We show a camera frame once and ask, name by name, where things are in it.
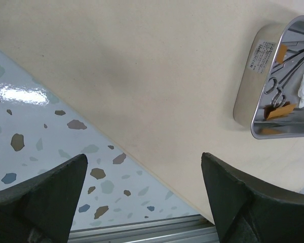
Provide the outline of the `brown bandage vertical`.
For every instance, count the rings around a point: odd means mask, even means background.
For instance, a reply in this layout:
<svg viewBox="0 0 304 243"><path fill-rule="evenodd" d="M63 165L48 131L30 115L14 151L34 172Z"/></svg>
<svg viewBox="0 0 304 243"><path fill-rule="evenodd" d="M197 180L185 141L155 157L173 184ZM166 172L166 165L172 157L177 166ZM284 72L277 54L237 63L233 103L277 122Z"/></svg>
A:
<svg viewBox="0 0 304 243"><path fill-rule="evenodd" d="M278 108L270 107L269 109L267 109L264 118L266 120L271 120L271 119L287 116L295 109L295 107L296 104L287 104Z"/></svg>

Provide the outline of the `steel instrument tray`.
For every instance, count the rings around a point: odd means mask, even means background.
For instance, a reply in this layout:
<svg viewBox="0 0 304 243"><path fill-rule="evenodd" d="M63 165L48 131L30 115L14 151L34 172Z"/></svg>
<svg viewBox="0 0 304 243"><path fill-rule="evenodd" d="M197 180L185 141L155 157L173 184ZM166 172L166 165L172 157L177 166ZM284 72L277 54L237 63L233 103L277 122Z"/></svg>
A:
<svg viewBox="0 0 304 243"><path fill-rule="evenodd" d="M284 62L304 50L304 16L289 23L264 26L256 34L234 105L234 120L250 129L256 139L304 137L304 107L299 108L298 89L304 73L304 64L294 73L284 88L266 95L273 83L271 74L282 67L276 62L280 44L287 46ZM267 109L296 104L287 116L266 120Z"/></svg>

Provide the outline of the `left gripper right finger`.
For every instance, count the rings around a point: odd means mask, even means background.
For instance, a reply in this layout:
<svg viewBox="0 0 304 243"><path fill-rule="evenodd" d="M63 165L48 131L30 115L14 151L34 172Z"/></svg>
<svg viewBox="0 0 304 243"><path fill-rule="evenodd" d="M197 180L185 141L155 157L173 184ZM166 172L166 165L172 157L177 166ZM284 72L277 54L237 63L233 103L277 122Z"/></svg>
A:
<svg viewBox="0 0 304 243"><path fill-rule="evenodd" d="M210 153L201 168L220 242L304 242L304 195L242 172Z"/></svg>

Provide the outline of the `aluminium rail frame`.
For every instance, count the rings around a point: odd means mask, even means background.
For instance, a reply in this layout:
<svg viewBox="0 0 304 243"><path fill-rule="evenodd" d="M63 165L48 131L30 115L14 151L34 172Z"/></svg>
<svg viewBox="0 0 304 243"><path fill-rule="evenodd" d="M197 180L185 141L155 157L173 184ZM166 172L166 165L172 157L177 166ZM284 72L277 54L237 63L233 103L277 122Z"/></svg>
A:
<svg viewBox="0 0 304 243"><path fill-rule="evenodd" d="M215 226L201 215L74 230L68 242L219 242Z"/></svg>

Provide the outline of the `brown bandage horizontal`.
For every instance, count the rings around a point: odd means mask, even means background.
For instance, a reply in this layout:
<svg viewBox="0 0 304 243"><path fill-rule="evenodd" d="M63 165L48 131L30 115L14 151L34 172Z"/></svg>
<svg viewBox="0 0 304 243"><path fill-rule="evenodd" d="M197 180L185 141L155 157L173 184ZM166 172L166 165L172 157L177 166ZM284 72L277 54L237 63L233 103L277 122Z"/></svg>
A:
<svg viewBox="0 0 304 243"><path fill-rule="evenodd" d="M277 56L276 56L276 62L278 64L283 64L285 55L287 53L287 49L288 48L287 48L286 45L280 44L279 49L278 49L278 53L277 53Z"/></svg>

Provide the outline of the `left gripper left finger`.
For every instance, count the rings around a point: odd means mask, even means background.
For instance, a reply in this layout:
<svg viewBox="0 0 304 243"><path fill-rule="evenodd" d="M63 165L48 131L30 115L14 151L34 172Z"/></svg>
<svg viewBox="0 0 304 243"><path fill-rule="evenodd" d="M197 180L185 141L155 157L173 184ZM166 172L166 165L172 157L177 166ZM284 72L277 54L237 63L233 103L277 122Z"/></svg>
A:
<svg viewBox="0 0 304 243"><path fill-rule="evenodd" d="M88 160L79 154L0 191L0 242L67 242Z"/></svg>

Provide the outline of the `beige cloth mat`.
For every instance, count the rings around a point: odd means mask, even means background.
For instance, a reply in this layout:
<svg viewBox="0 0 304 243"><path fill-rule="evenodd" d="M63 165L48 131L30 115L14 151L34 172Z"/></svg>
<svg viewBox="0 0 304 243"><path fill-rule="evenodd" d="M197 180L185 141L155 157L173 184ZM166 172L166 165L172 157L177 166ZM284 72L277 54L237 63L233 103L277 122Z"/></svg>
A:
<svg viewBox="0 0 304 243"><path fill-rule="evenodd" d="M304 187L304 138L233 119L256 33L299 15L304 1L0 1L0 50L210 218L203 152Z"/></svg>

